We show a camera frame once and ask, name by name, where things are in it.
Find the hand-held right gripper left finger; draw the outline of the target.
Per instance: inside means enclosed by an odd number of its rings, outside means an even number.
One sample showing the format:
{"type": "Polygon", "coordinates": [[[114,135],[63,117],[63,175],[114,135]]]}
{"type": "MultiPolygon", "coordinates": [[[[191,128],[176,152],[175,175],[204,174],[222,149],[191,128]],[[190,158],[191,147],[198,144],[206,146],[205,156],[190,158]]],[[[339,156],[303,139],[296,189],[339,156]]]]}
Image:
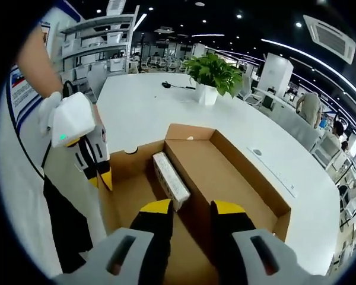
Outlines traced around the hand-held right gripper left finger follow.
{"type": "Polygon", "coordinates": [[[88,252],[84,265],[55,284],[162,284],[173,233],[170,199],[143,206],[129,228],[115,230],[88,252]]]}

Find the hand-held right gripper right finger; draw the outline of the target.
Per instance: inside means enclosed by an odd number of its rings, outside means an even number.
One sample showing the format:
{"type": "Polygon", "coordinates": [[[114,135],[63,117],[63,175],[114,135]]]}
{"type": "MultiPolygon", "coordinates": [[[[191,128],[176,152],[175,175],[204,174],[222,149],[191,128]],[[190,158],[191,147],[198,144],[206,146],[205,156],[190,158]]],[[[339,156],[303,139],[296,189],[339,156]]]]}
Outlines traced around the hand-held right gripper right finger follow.
{"type": "Polygon", "coordinates": [[[221,284],[305,284],[310,274],[295,252],[265,229],[257,229],[244,208],[213,200],[211,231],[221,284]]]}

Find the person's left hand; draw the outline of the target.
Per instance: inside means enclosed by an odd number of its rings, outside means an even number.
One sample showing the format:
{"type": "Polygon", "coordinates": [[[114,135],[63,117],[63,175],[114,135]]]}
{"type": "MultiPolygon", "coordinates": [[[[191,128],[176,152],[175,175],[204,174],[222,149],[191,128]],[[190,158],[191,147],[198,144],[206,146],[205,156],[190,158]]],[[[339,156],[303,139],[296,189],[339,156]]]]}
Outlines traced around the person's left hand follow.
{"type": "Polygon", "coordinates": [[[55,109],[60,105],[62,94],[59,91],[53,92],[45,98],[38,110],[39,128],[42,136],[46,136],[53,124],[53,114],[55,109]]]}

